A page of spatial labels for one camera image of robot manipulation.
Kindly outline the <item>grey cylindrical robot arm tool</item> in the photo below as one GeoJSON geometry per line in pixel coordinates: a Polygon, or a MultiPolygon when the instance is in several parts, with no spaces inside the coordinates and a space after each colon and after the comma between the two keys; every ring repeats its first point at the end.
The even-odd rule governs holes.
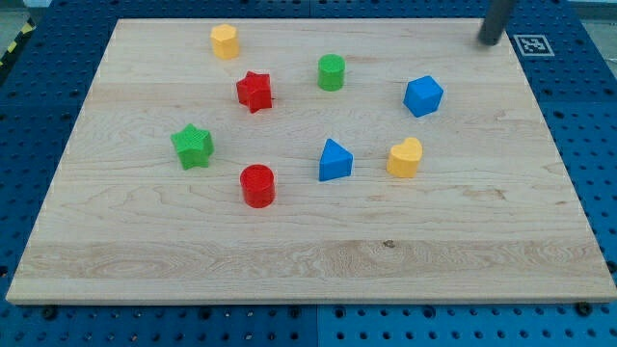
{"type": "Polygon", "coordinates": [[[516,0],[493,0],[491,2],[477,35],[481,44],[494,46],[499,43],[516,3],[516,0]]]}

